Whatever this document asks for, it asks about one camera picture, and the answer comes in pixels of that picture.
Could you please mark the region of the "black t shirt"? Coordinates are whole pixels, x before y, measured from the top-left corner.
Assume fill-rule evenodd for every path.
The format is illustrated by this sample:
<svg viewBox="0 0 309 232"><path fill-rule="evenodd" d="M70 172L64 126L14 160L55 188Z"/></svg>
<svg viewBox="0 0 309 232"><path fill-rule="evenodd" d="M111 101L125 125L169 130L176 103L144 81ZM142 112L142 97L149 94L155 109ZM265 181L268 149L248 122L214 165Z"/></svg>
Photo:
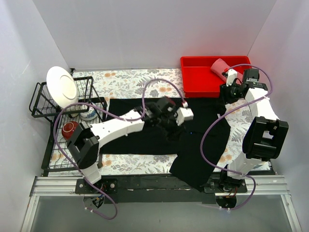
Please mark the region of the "black t shirt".
<svg viewBox="0 0 309 232"><path fill-rule="evenodd" d="M219 121L203 139L208 127L226 112L226 107L212 98L188 98L194 113L192 121L184 122L185 130L179 140L169 142L158 127L144 128L113 140L101 149L105 154L171 155L177 157L170 173L191 187L202 191L214 167L226 149L231 127L226 119Z"/></svg>

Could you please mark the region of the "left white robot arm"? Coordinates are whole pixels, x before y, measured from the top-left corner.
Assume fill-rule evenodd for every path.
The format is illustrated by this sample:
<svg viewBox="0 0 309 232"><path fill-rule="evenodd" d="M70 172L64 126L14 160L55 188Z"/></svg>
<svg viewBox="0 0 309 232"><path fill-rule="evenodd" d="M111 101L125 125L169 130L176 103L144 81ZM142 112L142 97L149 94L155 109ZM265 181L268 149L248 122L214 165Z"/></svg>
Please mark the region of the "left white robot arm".
<svg viewBox="0 0 309 232"><path fill-rule="evenodd" d="M67 148L87 180L87 189L92 193L102 190L103 182L96 160L104 145L154 126L162 128L168 139L175 139L185 121L185 112L185 108L176 109L176 104L171 99L162 97L156 102L143 103L141 107L136 107L119 118L92 125L79 124L67 140Z"/></svg>

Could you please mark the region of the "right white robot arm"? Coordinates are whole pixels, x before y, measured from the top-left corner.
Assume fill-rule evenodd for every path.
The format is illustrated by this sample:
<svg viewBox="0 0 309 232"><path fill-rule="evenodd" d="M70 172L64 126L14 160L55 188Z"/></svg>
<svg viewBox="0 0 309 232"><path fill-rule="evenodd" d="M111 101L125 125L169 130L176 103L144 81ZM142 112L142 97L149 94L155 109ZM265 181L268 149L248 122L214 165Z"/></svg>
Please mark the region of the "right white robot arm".
<svg viewBox="0 0 309 232"><path fill-rule="evenodd" d="M222 75L226 78L226 83L220 87L224 102L234 103L244 98L253 116L241 153L220 173L219 188L229 192L241 187L245 175L254 167L279 156L289 125L274 113L268 99L268 88L259 81L258 69L245 69L240 84L237 83L237 71L225 69Z"/></svg>

